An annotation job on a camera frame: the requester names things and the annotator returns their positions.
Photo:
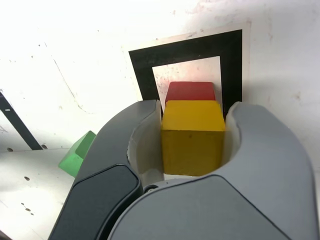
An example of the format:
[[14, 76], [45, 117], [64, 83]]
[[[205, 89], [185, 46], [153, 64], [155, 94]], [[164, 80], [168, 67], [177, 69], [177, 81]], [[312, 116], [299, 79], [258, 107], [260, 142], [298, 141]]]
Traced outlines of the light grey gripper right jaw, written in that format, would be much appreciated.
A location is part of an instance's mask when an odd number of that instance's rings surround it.
[[122, 213], [109, 239], [315, 239], [315, 177], [297, 137], [265, 107], [243, 102], [226, 126], [222, 167], [159, 183]]

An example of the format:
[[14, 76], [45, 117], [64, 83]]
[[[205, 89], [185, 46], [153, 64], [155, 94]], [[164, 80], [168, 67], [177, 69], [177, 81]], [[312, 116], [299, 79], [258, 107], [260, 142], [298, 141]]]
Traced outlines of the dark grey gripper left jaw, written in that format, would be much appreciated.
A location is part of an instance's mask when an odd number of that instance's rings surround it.
[[138, 101], [96, 135], [49, 238], [106, 239], [144, 188], [163, 179], [161, 103]]

